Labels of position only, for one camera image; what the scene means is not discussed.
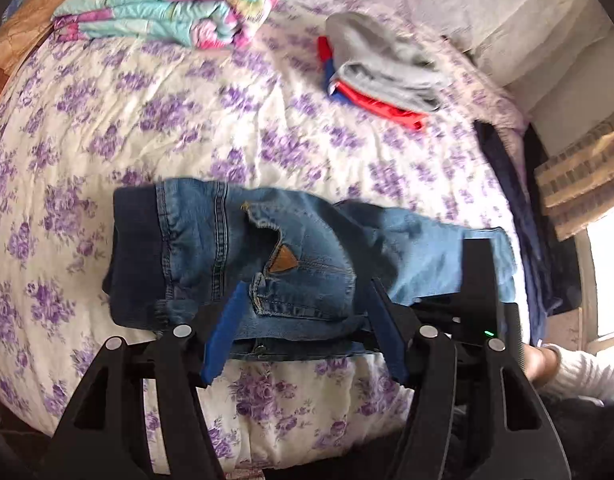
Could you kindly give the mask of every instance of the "gray garment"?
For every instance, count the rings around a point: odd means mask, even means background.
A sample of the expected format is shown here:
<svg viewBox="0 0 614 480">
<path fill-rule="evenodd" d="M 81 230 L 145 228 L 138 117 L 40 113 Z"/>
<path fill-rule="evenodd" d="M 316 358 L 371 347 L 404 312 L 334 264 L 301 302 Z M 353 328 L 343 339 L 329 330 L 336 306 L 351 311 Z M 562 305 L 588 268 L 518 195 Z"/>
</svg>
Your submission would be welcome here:
<svg viewBox="0 0 614 480">
<path fill-rule="evenodd" d="M 359 12 L 332 14 L 325 33 L 340 81 L 403 110 L 435 112 L 442 105 L 437 91 L 448 86 L 450 78 L 420 45 L 398 38 Z"/>
</svg>

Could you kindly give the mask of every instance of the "bed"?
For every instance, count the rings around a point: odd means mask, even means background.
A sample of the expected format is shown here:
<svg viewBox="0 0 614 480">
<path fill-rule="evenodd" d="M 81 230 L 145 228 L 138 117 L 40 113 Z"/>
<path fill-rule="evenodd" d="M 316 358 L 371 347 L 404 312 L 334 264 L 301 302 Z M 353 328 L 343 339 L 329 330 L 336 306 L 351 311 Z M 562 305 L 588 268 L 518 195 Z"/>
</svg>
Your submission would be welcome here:
<svg viewBox="0 0 614 480">
<path fill-rule="evenodd" d="M 345 9 L 419 41 L 452 76 L 446 105 L 425 131 L 324 95 L 316 38 L 325 18 Z M 331 202 L 357 198 L 472 228 L 501 226 L 518 262 L 516 300 L 527 339 L 518 241 L 478 148 L 476 118 L 497 127 L 522 173 L 526 120 L 509 95 L 432 30 L 359 0 L 282 0 L 250 49 L 235 52 L 50 37 L 0 99 L 0 400 L 52 434 L 107 338 L 154 337 L 113 323 L 101 281 L 113 190 L 174 176 L 306 190 Z M 149 381 L 145 397 L 152 461 L 166 472 Z M 412 392 L 396 387 L 382 357 L 372 354 L 229 361 L 199 397 L 218 458 L 232 471 L 342 454 L 401 427 Z"/>
</svg>

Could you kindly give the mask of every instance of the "silver bolt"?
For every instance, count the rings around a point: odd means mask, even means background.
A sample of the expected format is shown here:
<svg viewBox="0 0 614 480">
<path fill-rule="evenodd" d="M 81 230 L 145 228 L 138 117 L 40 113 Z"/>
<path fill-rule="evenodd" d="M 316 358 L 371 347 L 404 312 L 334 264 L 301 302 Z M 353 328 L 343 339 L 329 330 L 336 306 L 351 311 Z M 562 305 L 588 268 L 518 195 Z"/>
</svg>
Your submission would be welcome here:
<svg viewBox="0 0 614 480">
<path fill-rule="evenodd" d="M 438 335 L 438 329 L 435 326 L 423 325 L 420 327 L 420 335 L 427 339 L 433 339 Z"/>
<path fill-rule="evenodd" d="M 187 337 L 192 332 L 192 329 L 189 325 L 178 325 L 174 329 L 174 335 L 176 337 Z"/>
<path fill-rule="evenodd" d="M 489 348 L 491 348 L 494 352 L 501 352 L 506 348 L 504 346 L 504 343 L 498 338 L 490 339 L 487 344 L 489 345 Z"/>
<path fill-rule="evenodd" d="M 107 348 L 107 350 L 117 350 L 122 346 L 122 339 L 119 337 L 110 337 L 107 339 L 104 346 Z"/>
</svg>

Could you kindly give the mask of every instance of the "knit sweater sleeve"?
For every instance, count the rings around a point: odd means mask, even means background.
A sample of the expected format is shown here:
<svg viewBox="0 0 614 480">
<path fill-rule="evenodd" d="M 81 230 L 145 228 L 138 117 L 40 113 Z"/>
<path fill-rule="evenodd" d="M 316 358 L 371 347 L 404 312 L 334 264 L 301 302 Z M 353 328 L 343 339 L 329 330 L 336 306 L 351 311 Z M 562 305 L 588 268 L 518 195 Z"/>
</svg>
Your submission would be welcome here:
<svg viewBox="0 0 614 480">
<path fill-rule="evenodd" d="M 541 394 L 556 397 L 595 397 L 614 400 L 614 366 L 604 364 L 586 352 L 571 352 L 556 345 L 545 345 L 558 354 L 558 372 L 541 389 Z"/>
</svg>

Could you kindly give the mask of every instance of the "folded clothes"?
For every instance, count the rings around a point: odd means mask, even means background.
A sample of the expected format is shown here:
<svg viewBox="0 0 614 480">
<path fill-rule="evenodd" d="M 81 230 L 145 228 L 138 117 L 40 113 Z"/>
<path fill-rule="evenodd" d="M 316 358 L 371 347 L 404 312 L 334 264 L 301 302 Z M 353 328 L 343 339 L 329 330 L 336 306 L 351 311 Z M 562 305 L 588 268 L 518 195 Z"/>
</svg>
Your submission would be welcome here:
<svg viewBox="0 0 614 480">
<path fill-rule="evenodd" d="M 58 39 L 141 36 L 194 48 L 244 46 L 278 0 L 66 0 Z"/>
<path fill-rule="evenodd" d="M 357 301 L 363 286 L 379 278 L 402 304 L 456 292 L 463 238 L 491 240 L 500 299 L 515 297 L 516 264 L 502 229 L 470 230 L 400 208 L 175 178 L 117 189 L 114 223 L 103 283 L 113 320 L 164 330 L 247 282 L 236 339 L 288 341 L 232 349 L 239 358 L 356 352 L 341 338 L 368 328 Z"/>
<path fill-rule="evenodd" d="M 372 114 L 390 119 L 418 132 L 424 128 L 423 121 L 426 114 L 401 110 L 395 106 L 376 101 L 376 99 L 354 90 L 347 83 L 338 81 L 335 74 L 331 47 L 326 36 L 318 38 L 318 55 L 325 71 L 325 92 L 332 100 L 364 108 Z"/>
<path fill-rule="evenodd" d="M 450 79 L 422 47 L 358 12 L 332 14 L 325 33 L 336 78 L 377 101 L 412 112 L 434 112 Z"/>
</svg>

